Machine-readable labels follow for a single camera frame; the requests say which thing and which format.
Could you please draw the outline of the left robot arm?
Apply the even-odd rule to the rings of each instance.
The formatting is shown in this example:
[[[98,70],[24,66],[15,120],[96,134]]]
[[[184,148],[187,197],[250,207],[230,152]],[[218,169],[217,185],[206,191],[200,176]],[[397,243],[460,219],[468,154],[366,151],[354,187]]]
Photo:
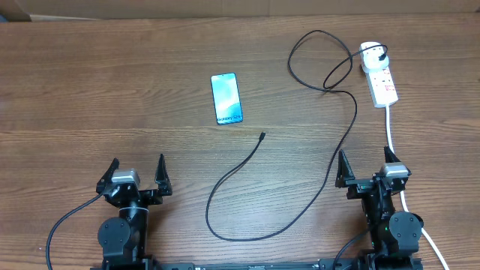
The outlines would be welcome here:
[[[140,189],[135,169],[119,169],[114,159],[97,183],[96,192],[118,209],[118,216],[105,220],[97,233],[103,250],[102,269],[159,269],[160,263],[146,253],[149,206],[160,205],[173,194],[165,158],[159,157],[155,189]]]

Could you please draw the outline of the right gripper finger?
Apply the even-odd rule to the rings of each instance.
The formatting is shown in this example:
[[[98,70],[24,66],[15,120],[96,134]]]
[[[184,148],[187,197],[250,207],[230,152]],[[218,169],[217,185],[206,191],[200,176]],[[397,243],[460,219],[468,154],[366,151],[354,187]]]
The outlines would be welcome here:
[[[335,179],[335,187],[347,188],[353,183],[354,180],[355,176],[350,166],[350,163],[347,160],[347,156],[345,155],[345,152],[343,150],[340,150],[338,152],[338,168],[337,176]]]
[[[385,162],[386,163],[399,163],[400,160],[397,158],[395,153],[388,147],[384,147],[384,155],[385,155]]]

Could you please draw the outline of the Samsung Galaxy smartphone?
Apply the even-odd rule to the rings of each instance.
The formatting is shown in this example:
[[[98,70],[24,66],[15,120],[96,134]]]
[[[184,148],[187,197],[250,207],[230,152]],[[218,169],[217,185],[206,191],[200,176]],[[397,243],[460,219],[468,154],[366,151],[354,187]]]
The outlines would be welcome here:
[[[244,117],[236,74],[223,73],[211,76],[211,90],[217,124],[242,122]]]

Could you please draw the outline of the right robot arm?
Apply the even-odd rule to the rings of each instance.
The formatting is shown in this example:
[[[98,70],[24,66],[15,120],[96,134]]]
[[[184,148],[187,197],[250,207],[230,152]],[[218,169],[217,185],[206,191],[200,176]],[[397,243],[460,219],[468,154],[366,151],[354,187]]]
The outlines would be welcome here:
[[[361,200],[367,229],[345,244],[332,263],[333,269],[422,269],[419,251],[424,221],[412,212],[396,211],[392,197],[405,190],[411,171],[390,150],[384,148],[385,163],[371,178],[357,179],[344,151],[338,153],[335,186],[346,188],[346,198]],[[362,250],[349,265],[340,262],[345,250],[369,235],[372,248]]]

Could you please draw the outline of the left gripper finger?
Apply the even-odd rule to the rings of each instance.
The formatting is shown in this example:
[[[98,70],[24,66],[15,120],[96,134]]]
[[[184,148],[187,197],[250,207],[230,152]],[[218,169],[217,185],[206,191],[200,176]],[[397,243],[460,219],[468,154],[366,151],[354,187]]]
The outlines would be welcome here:
[[[165,157],[163,154],[161,154],[159,157],[154,181],[157,184],[157,189],[161,196],[171,196],[173,194],[172,185],[167,173]]]
[[[96,192],[102,194],[112,182],[113,173],[119,168],[119,160],[115,157],[107,171],[103,174],[96,185]]]

